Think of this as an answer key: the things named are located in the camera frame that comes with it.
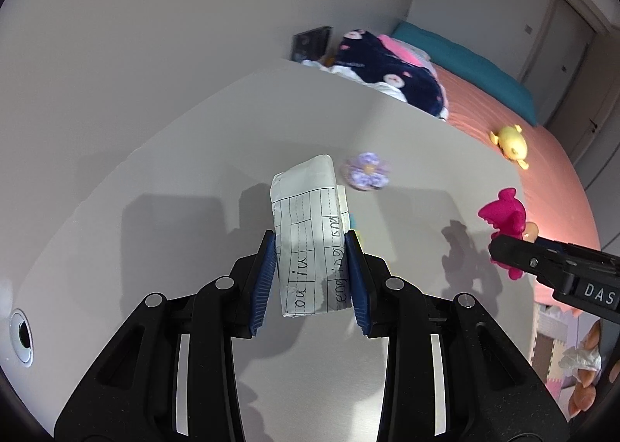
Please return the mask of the gloved operator hand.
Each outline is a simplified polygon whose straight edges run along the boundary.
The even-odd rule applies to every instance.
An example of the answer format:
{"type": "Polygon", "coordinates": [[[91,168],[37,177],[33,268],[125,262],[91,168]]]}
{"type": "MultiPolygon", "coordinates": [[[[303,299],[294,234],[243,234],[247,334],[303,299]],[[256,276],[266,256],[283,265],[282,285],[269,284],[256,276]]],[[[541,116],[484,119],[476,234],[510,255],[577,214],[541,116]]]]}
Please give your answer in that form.
{"type": "Polygon", "coordinates": [[[564,378],[559,405],[567,420],[585,413],[594,405],[605,384],[601,377],[607,365],[611,365],[607,383],[614,384],[619,379],[619,361],[611,362],[611,352],[618,339],[619,325],[598,319],[562,356],[564,378]]]}

